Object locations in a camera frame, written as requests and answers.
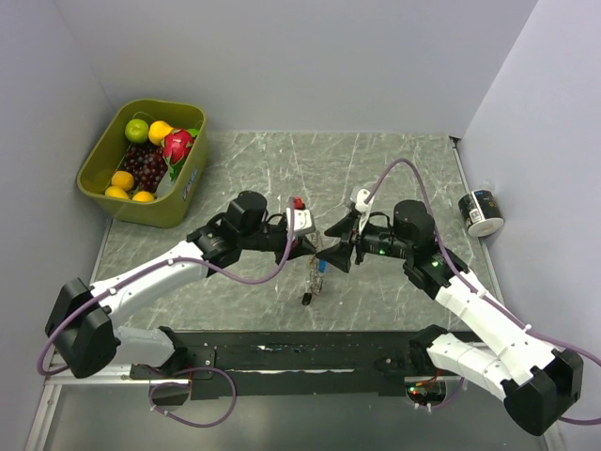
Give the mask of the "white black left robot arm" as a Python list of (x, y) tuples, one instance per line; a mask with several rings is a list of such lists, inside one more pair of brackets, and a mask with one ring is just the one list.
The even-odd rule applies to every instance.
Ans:
[(271, 253), (276, 269), (316, 253), (308, 235), (312, 212), (298, 197), (283, 212), (269, 216), (266, 198), (244, 191), (227, 210), (196, 228), (172, 249), (128, 272), (91, 286), (79, 278), (60, 289), (45, 326), (48, 341), (77, 379), (88, 378), (113, 362), (153, 366), (166, 378), (179, 375), (186, 351), (167, 327), (136, 329), (126, 321), (142, 307), (171, 291), (219, 273), (247, 286), (269, 282), (235, 275), (227, 267), (245, 251)]

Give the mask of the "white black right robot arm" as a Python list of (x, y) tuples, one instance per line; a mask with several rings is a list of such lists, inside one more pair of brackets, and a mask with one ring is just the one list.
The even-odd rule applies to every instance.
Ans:
[(543, 435), (580, 396), (583, 361), (535, 337), (490, 296), (470, 268), (441, 245), (434, 218), (418, 200), (398, 202), (386, 226), (373, 212), (354, 207), (325, 234), (338, 242), (320, 259), (343, 272), (366, 254), (403, 260), (408, 280), (460, 318), (485, 343), (463, 342), (439, 326), (412, 342), (410, 363), (421, 374), (454, 372), (499, 399), (510, 417), (534, 436)]

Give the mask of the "blue tagged key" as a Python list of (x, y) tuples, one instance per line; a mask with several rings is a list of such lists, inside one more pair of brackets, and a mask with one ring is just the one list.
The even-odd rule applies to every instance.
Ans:
[(327, 262), (325, 260), (319, 260), (317, 264), (317, 270), (320, 274), (323, 274), (327, 270)]

